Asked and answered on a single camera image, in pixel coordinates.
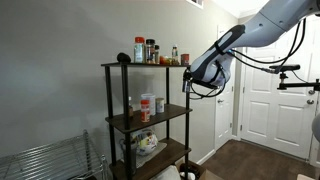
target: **metal wire shelf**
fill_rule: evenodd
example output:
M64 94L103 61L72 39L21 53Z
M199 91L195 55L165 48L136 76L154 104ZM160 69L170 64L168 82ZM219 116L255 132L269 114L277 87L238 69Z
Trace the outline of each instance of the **metal wire shelf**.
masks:
M89 134L0 158L0 179L107 179L106 158L99 156Z

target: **dark wood shelf board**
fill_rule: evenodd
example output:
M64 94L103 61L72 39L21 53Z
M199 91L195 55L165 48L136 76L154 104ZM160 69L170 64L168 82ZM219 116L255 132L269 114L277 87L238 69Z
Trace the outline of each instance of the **dark wood shelf board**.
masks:
M122 133L131 133L169 119L173 119L175 117L181 116L183 114L191 112L192 109L186 109L185 107L173 105L173 104L165 104L164 112L157 113L154 116L150 116L149 122L141 122L141 111L134 111L133 117L129 118L130 129L126 130L124 127L124 115L116 115L113 118L106 118L106 121L110 123L113 127L117 128Z
M169 65L169 64L144 64L144 63L107 63L101 64L104 67L121 67L121 66L128 66L128 67L149 67L149 68L179 68L179 67L190 67L190 65Z
M184 145L173 139L163 139L160 142L166 143L167 147L142 167L137 168L133 180L148 180L191 151L190 148L185 150ZM116 166L111 164L110 169L119 180L127 179L125 165L122 161L117 161Z

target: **jar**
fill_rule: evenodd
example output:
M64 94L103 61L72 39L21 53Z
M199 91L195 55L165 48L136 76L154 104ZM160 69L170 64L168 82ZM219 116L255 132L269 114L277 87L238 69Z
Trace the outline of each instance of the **jar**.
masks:
M155 62L156 62L156 64L160 64L160 46L155 45L154 49L155 49L155 51L154 51Z
M156 112L157 113L163 113L164 112L164 99L163 98L157 98L156 99Z
M176 64L178 61L178 45L173 45L172 47L172 62Z
M151 93L141 94L141 99L149 100L150 115L156 115L156 96Z
M144 38L136 37L134 44L134 62L135 63L145 63L144 54Z
M141 100L141 121L149 122L150 121L150 110L149 110L149 100Z
M155 63L154 51L155 51L155 43L154 39L146 40L146 61L149 64Z

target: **dark hardwood floor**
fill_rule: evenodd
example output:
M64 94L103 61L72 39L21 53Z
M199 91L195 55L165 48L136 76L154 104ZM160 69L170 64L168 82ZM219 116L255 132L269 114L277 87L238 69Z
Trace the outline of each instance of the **dark hardwood floor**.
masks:
M225 180L296 180L298 174L315 178L306 162L243 141L228 141L203 163Z

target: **door handle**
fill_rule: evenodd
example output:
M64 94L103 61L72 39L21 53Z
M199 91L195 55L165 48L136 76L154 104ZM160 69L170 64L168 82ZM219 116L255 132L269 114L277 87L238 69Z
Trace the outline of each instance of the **door handle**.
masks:
M310 100L310 99L309 99L309 100L307 101L307 103L308 103L308 104L314 104L314 100Z
M314 95L315 93L316 93L316 92L315 92L314 90L310 90L310 91L309 91L309 94L310 94L310 95Z

